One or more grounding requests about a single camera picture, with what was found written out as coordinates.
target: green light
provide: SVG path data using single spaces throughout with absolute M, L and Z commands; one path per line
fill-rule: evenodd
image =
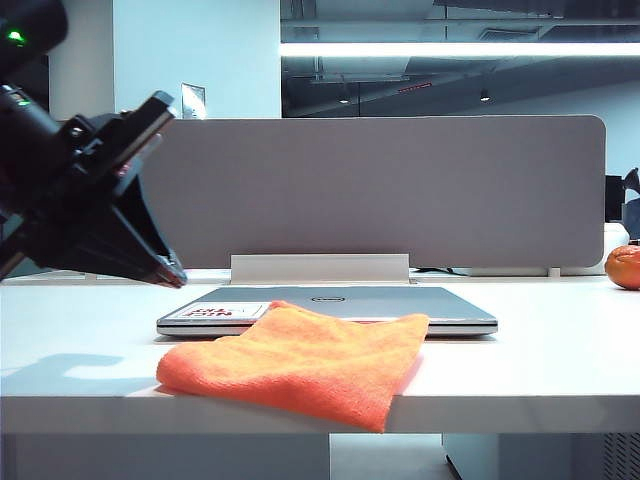
M 16 44 L 18 47 L 23 47 L 27 43 L 27 39 L 22 36 L 18 30 L 11 30 L 7 34 L 7 38 Z

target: gray divider panel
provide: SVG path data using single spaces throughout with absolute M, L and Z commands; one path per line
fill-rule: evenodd
M 603 250 L 593 116 L 178 120 L 142 173 L 188 268 L 231 254 L 409 253 L 561 267 Z

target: laptop logo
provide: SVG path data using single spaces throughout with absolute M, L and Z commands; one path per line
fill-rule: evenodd
M 344 302 L 344 297 L 313 297 L 312 302 Z

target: silver laptop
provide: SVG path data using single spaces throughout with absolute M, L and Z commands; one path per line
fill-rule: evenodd
M 239 335 L 273 300 L 364 323 L 426 313 L 429 336 L 478 336 L 498 330 L 498 320 L 490 313 L 445 288 L 422 286 L 220 287 L 162 317 L 157 330 L 179 337 Z

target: red and white sticker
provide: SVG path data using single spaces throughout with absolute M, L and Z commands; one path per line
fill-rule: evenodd
M 168 320 L 210 318 L 220 320 L 257 320 L 270 302 L 196 302 L 178 310 Z

